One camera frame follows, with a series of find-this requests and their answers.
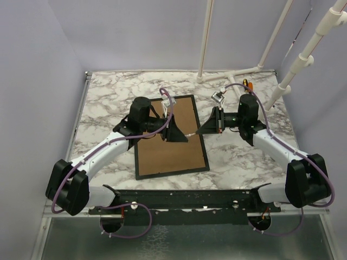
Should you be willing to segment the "black picture frame brown backing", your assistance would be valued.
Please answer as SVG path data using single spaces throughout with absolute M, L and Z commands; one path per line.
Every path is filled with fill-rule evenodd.
M 175 97 L 167 134 L 143 139 L 134 147 L 136 180 L 210 170 L 193 95 Z

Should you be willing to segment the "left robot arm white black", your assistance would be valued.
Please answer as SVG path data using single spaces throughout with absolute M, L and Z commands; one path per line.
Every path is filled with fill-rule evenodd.
M 130 111 L 101 143 L 87 153 L 72 160 L 55 163 L 46 189 L 46 197 L 52 201 L 52 212 L 67 212 L 71 216 L 86 207 L 101 206 L 105 212 L 118 211 L 120 201 L 110 187 L 90 187 L 93 177 L 117 156 L 127 152 L 140 140 L 159 134 L 166 142 L 188 142 L 177 127 L 173 106 L 176 101 L 162 96 L 163 116 L 155 113 L 151 100 L 137 97 Z

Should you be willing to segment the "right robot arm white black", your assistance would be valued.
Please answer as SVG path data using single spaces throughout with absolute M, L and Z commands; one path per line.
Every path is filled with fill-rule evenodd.
M 319 154 L 309 155 L 277 138 L 267 125 L 258 119 L 259 104 L 252 94 L 241 95 L 236 113 L 226 113 L 213 107 L 209 119 L 197 134 L 220 134 L 226 128 L 238 128 L 240 137 L 249 145 L 269 155 L 286 173 L 283 184 L 257 187 L 249 198 L 253 211 L 261 212 L 269 203 L 289 203 L 297 208 L 312 205 L 332 194 L 327 182 L 325 161 Z

